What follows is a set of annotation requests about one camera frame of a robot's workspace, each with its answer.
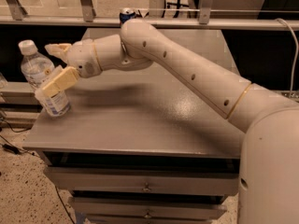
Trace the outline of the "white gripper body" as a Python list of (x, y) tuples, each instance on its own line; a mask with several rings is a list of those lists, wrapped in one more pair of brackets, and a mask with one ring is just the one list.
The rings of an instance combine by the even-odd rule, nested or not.
[(68, 49), (67, 64), (75, 67), (84, 78), (95, 77), (102, 73), (91, 39), (78, 41)]

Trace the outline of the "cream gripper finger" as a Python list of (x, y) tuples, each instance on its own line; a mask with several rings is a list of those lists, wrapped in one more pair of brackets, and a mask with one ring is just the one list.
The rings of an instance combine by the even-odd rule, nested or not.
[(68, 50), (72, 47), (69, 43), (60, 43), (60, 44), (48, 44), (45, 46), (45, 50), (51, 56), (59, 58), (64, 63), (68, 63)]
[(36, 98), (50, 98), (61, 91), (65, 91), (74, 86), (79, 79), (79, 73), (76, 68), (67, 66), (62, 68), (57, 66), (49, 77), (35, 91)]

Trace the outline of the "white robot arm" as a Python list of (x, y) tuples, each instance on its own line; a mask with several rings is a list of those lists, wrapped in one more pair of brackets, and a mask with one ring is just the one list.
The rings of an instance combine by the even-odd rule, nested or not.
[(130, 19), (117, 35), (48, 44), (57, 68), (36, 91), (47, 98), (81, 77), (109, 69), (134, 71), (158, 63), (245, 135), (241, 148), (237, 224), (299, 223), (299, 104)]

